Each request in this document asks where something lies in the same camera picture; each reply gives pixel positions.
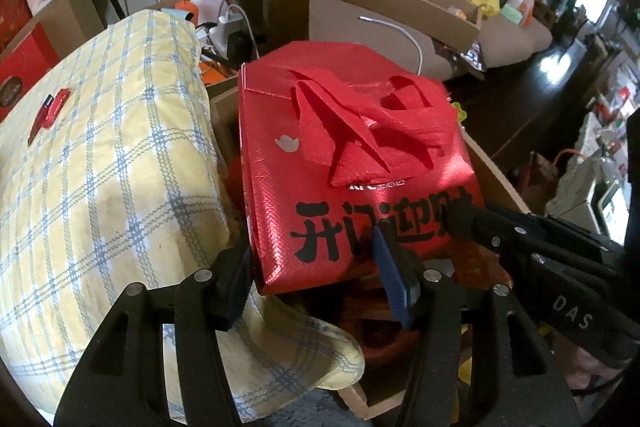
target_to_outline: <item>red fabric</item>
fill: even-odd
[[[364,46],[294,42],[242,67],[239,113],[262,293],[373,273],[379,219],[423,258],[455,256],[441,206],[482,199],[441,83]]]
[[[27,0],[0,0],[0,52],[30,19]]]
[[[59,61],[44,29],[40,23],[36,24],[8,57],[0,62],[0,121]],[[25,126],[31,126],[32,123],[24,122]]]
[[[331,167],[329,184],[381,184],[433,169],[430,150],[443,154],[457,132],[456,110],[442,88],[420,76],[389,78],[376,100],[325,69],[291,71],[302,153]]]

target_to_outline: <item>bag handle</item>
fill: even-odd
[[[306,160],[330,167],[328,183],[381,184],[426,174],[458,129],[442,86],[412,74],[392,76],[390,94],[362,95],[321,68],[287,68]]]

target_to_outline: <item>open cardboard box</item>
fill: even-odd
[[[225,161],[229,163],[240,152],[238,78],[230,78],[224,84],[225,91],[220,92],[223,87],[221,84],[215,91],[210,92],[209,105],[211,123],[218,147]],[[506,208],[528,213],[529,209],[525,202],[491,161],[491,158],[466,132],[463,131],[462,134],[484,198]],[[470,353],[466,353],[464,356],[466,359]],[[383,369],[366,368],[358,383],[341,389],[338,394],[351,409],[351,412],[363,420],[374,418],[393,409],[402,403],[412,358],[406,357],[406,360],[401,363]]]
[[[0,61],[40,23],[60,60],[104,30],[92,0],[52,0],[17,33],[0,54]]]
[[[482,13],[468,0],[345,0],[361,8],[406,24],[444,42],[459,53],[468,52],[478,38]],[[448,12],[461,9],[466,20]]]

